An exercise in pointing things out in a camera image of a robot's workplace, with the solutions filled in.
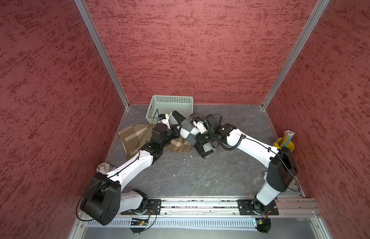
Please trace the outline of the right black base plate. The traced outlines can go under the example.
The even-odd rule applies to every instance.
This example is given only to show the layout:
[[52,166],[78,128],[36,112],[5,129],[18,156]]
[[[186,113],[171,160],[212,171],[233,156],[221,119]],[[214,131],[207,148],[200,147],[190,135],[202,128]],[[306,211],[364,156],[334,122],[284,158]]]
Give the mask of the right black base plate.
[[241,216],[278,216],[279,211],[276,202],[273,200],[269,205],[263,206],[259,201],[252,199],[237,200],[237,207]]

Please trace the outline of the brown beige plaid scarf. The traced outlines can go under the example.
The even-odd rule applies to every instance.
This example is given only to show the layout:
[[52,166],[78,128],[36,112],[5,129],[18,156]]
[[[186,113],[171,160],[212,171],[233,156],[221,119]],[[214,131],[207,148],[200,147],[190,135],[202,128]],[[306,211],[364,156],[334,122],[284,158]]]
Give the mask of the brown beige plaid scarf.
[[[152,129],[154,124],[134,124],[119,132],[121,142],[123,144],[127,160],[130,160],[138,153],[146,142],[150,141],[152,137]],[[170,145],[164,149],[169,152],[190,152],[193,146],[190,142],[182,137],[173,139]]]

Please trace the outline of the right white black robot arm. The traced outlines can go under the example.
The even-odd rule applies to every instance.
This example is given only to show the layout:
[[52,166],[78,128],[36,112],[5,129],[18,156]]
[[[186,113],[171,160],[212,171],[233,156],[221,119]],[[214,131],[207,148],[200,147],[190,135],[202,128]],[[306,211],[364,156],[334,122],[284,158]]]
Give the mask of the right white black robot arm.
[[289,188],[297,174],[291,150],[260,142],[228,123],[195,120],[193,125],[199,130],[197,139],[200,142],[217,142],[226,151],[239,149],[267,168],[266,181],[251,203],[255,214],[267,214],[270,204]]

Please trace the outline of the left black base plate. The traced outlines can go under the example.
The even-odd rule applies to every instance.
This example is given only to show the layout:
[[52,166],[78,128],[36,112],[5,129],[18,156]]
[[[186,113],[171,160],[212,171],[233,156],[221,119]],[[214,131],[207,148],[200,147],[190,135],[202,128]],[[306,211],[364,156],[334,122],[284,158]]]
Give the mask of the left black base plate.
[[161,199],[146,199],[143,200],[142,205],[135,210],[127,210],[119,213],[120,215],[137,215],[137,216],[148,216],[149,213],[159,215],[161,210]]

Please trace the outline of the light green plastic basket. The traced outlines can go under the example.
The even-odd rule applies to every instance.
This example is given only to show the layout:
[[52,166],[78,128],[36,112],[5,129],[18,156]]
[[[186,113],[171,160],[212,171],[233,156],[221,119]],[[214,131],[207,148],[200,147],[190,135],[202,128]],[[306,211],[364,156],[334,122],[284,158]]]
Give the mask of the light green plastic basket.
[[156,124],[160,114],[170,114],[177,111],[187,118],[193,113],[193,110],[193,97],[154,95],[151,98],[146,119],[150,124]]

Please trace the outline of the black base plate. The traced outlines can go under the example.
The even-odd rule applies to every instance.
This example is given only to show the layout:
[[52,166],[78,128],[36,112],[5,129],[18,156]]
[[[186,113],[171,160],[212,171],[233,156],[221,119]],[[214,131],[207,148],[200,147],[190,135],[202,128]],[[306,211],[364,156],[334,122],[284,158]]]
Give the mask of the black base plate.
[[279,211],[276,202],[273,200],[269,205],[263,206],[259,201],[252,199],[237,200],[237,207],[241,216],[278,216]]
[[149,213],[159,215],[161,210],[161,199],[146,199],[143,200],[142,205],[135,210],[127,210],[119,213],[120,215],[137,215],[137,216],[148,216]]

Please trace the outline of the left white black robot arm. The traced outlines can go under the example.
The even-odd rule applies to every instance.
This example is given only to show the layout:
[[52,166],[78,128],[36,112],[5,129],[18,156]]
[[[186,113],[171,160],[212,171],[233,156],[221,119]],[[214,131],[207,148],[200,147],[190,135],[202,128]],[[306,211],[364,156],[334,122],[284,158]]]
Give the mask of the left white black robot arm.
[[77,209],[103,226],[127,211],[135,210],[138,214],[148,212],[148,196],[145,193],[139,190],[122,191],[133,178],[160,158],[173,139],[180,137],[181,128],[179,124],[155,125],[150,141],[138,149],[135,156],[115,170],[106,174],[99,172],[92,178],[91,186],[79,200]]

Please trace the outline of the bundle of coloured pencils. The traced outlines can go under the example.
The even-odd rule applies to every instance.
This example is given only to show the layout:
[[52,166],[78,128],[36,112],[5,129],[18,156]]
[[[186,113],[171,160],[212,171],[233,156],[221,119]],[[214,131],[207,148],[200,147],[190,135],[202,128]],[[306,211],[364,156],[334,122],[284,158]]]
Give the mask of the bundle of coloured pencils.
[[286,130],[284,132],[284,136],[281,140],[281,143],[280,143],[280,147],[287,147],[289,145],[289,143],[291,142],[293,136],[294,136],[294,132],[291,131],[291,130]]

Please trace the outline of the rolled beige patterned cloth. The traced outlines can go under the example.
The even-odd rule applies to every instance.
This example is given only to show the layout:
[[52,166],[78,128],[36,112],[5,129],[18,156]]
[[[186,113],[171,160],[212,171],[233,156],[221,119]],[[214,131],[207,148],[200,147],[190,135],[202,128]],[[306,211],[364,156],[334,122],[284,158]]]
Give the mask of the rolled beige patterned cloth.
[[99,164],[96,168],[96,171],[98,173],[101,173],[101,174],[104,174],[104,175],[107,175],[109,172],[113,171],[117,169],[117,167],[115,167],[114,165],[112,164],[108,164],[106,162],[103,162],[101,164]]

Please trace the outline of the aluminium front rail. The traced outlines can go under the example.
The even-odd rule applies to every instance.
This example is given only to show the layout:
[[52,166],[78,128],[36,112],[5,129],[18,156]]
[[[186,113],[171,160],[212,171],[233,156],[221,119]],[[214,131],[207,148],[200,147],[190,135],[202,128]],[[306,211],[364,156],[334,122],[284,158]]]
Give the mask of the aluminium front rail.
[[237,200],[249,197],[177,197],[161,199],[160,214],[139,226],[135,215],[118,215],[102,226],[83,213],[72,239],[329,239],[331,234],[314,199],[279,197],[278,216],[241,216]]

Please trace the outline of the yellow pencil cup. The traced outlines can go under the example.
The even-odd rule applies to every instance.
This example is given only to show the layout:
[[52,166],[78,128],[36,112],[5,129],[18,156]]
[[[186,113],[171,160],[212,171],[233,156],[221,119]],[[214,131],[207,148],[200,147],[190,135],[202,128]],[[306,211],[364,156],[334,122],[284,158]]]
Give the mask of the yellow pencil cup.
[[[276,148],[281,148],[281,143],[282,143],[282,140],[283,140],[283,138],[281,137],[281,138],[279,138],[274,144],[273,144],[273,146],[274,147],[276,147]],[[292,141],[290,141],[289,143],[288,143],[288,145],[286,145],[285,146],[286,148],[288,148],[289,150],[291,150],[291,151],[293,151],[294,149],[295,149],[295,146],[294,146],[294,144],[293,144],[293,142]]]

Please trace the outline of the black white checkered scarf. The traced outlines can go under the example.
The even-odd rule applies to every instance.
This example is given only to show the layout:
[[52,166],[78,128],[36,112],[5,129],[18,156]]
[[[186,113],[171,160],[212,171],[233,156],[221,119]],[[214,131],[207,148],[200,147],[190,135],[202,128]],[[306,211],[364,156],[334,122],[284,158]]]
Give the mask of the black white checkered scarf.
[[199,129],[191,124],[191,122],[179,112],[173,111],[169,115],[169,124],[181,126],[181,137],[193,145],[202,159],[206,159],[214,153],[212,144],[210,142],[201,142],[198,138],[198,134],[200,133]]

